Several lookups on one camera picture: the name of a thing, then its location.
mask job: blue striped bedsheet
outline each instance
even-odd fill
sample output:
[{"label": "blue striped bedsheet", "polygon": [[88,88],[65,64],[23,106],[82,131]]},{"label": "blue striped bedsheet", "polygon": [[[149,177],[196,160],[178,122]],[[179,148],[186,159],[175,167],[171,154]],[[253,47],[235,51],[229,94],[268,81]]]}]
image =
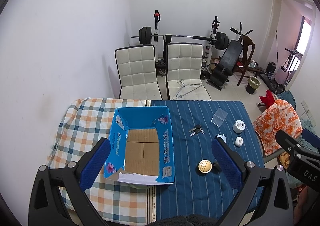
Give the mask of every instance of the blue striped bedsheet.
[{"label": "blue striped bedsheet", "polygon": [[[212,139],[217,134],[224,134],[228,146],[244,161],[250,160],[264,167],[258,138],[244,105],[240,101],[152,101],[151,104],[169,107],[175,160],[175,183],[156,187],[156,219],[189,214],[220,218],[237,190],[231,188],[223,173],[199,175],[197,165],[203,159],[215,161],[211,152]],[[218,108],[228,112],[221,127],[211,122]],[[246,125],[241,133],[244,144],[240,148],[234,145],[239,135],[232,129],[238,119]],[[196,124],[201,124],[205,134],[190,137],[189,130]],[[261,188],[257,189],[250,211],[257,206],[261,191]]]}]

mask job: blue milk carton box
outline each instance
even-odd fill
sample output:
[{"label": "blue milk carton box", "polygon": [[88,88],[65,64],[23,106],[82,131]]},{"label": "blue milk carton box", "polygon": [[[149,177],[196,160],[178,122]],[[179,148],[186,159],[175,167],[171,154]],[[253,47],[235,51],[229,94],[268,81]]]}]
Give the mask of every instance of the blue milk carton box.
[{"label": "blue milk carton box", "polygon": [[109,140],[104,177],[113,181],[166,185],[174,183],[174,156],[169,108],[117,108]]}]

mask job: pink flower print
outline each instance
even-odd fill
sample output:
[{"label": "pink flower print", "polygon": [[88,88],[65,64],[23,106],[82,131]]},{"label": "pink flower print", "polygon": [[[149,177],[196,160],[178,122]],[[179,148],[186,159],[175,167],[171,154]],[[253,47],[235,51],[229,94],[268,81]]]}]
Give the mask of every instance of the pink flower print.
[{"label": "pink flower print", "polygon": [[161,124],[167,124],[169,122],[168,116],[165,115],[163,118],[159,118],[158,121],[160,121]]},{"label": "pink flower print", "polygon": [[108,163],[106,170],[108,173],[116,173],[117,172],[117,170],[114,168],[113,164],[110,162]]}]

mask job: ceiling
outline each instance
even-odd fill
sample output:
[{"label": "ceiling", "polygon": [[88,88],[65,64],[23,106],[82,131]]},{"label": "ceiling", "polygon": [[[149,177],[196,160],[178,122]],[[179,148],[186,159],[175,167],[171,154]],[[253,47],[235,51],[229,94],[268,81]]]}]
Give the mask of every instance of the ceiling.
[{"label": "ceiling", "polygon": [[288,6],[295,8],[299,14],[302,16],[308,18],[309,20],[312,20],[313,18],[313,11],[311,8],[307,7],[306,4],[294,0],[282,0],[284,1]]}]

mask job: window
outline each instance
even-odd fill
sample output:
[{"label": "window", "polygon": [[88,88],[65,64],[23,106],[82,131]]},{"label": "window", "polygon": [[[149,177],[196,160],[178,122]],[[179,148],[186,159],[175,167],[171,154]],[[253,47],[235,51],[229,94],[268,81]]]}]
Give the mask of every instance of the window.
[{"label": "window", "polygon": [[[309,37],[310,37],[310,32],[311,32],[311,25],[303,17],[302,23],[301,23],[300,33],[299,33],[298,40],[296,43],[296,51],[301,53],[302,55],[306,51],[307,44],[308,44]],[[298,69],[299,64],[300,64],[300,60],[297,57],[293,57],[293,59],[291,60],[291,62],[289,64],[289,66],[290,66],[289,71],[296,71]]]}]

